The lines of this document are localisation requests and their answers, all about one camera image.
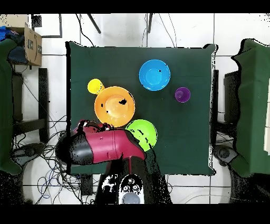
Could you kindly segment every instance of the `orange bowl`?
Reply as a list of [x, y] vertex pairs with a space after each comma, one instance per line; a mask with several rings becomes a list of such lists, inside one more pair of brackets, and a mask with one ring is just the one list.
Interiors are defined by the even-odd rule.
[[100, 122], [121, 127], [133, 117], [135, 101], [126, 89], [117, 86], [108, 87], [96, 97], [94, 110]]

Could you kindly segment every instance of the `purple cup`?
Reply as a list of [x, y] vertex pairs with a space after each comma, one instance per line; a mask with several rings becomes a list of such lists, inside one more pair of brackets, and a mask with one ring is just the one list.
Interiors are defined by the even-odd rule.
[[190, 98], [190, 91], [186, 87], [180, 87], [175, 91], [175, 98], [178, 102], [187, 102]]

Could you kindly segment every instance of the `bowl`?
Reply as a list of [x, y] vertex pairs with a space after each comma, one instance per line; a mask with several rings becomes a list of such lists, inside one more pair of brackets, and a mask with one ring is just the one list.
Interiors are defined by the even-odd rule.
[[133, 120], [126, 128], [137, 140], [146, 152], [153, 148], [158, 140], [158, 132], [154, 125], [143, 119]]
[[121, 127], [133, 117], [135, 101], [126, 89], [117, 86], [108, 87], [96, 97], [94, 110], [100, 122]]
[[167, 64], [156, 59], [145, 62], [139, 71], [142, 86], [151, 91], [163, 89], [170, 81], [170, 76]]

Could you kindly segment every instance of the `cardboard box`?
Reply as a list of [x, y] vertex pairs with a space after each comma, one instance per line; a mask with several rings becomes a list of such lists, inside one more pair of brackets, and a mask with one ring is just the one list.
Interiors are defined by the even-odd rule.
[[[24, 45], [25, 45], [25, 58], [28, 61], [29, 66], [41, 66], [42, 65], [42, 37], [31, 30], [25, 25], [23, 32], [18, 32], [19, 34], [24, 34]], [[23, 64], [11, 60], [12, 64]]]
[[22, 33], [25, 25], [28, 26], [27, 14], [0, 14], [0, 26], [13, 28], [13, 31]]

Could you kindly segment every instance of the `green cloth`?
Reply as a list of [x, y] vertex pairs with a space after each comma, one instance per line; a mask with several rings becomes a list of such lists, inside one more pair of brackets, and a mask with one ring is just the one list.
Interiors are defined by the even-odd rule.
[[236, 141], [240, 156], [231, 165], [242, 177], [253, 173], [270, 174], [270, 156], [264, 151], [270, 48], [246, 39], [242, 41], [239, 54], [232, 58], [239, 63], [241, 84], [238, 90], [240, 118]]
[[10, 156], [13, 133], [12, 67], [7, 61], [17, 44], [10, 39], [0, 41], [0, 170], [17, 175], [21, 167]]
[[[73, 42], [69, 45], [72, 129], [80, 119], [98, 122], [94, 112], [96, 95], [87, 90], [88, 82], [98, 78], [105, 88], [120, 86], [131, 92], [136, 107], [132, 120], [145, 119], [154, 124], [158, 141], [153, 150], [162, 174], [214, 173], [208, 166], [208, 157], [211, 54], [215, 45], [204, 49], [87, 48]], [[171, 72], [168, 85], [159, 91], [149, 91], [139, 81], [141, 66], [151, 59], [164, 61]], [[189, 88], [188, 102], [175, 100], [178, 87]], [[150, 172], [151, 160], [146, 162]], [[72, 167], [71, 172], [104, 173], [106, 164]]]

